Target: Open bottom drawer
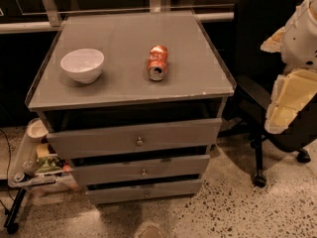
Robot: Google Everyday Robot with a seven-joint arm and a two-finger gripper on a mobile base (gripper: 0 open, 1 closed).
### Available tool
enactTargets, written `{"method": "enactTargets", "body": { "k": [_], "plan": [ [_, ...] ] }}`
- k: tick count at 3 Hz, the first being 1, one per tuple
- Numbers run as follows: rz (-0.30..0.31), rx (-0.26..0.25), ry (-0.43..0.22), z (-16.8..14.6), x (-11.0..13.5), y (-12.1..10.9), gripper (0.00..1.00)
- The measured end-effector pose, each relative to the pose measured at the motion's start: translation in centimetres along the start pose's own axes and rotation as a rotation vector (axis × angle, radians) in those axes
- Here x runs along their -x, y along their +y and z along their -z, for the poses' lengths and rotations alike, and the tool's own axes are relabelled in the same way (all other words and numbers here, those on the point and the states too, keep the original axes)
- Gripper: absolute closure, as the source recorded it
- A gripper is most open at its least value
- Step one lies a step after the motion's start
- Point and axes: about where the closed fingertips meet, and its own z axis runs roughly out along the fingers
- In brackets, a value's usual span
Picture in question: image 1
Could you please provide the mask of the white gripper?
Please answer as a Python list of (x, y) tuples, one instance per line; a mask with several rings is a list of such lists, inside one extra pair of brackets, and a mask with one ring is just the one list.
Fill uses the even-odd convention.
[[(289, 18), (261, 44), (267, 53), (280, 53), (295, 67), (317, 68), (317, 0), (304, 0)], [(317, 94), (317, 72), (296, 69), (274, 82), (264, 128), (271, 134), (285, 131), (298, 113)]]

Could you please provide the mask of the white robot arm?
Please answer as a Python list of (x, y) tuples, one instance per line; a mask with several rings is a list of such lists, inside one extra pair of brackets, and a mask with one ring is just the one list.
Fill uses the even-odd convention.
[(261, 50), (280, 53), (285, 63), (274, 82), (264, 123), (269, 133), (280, 134), (317, 93), (317, 0), (304, 0)]

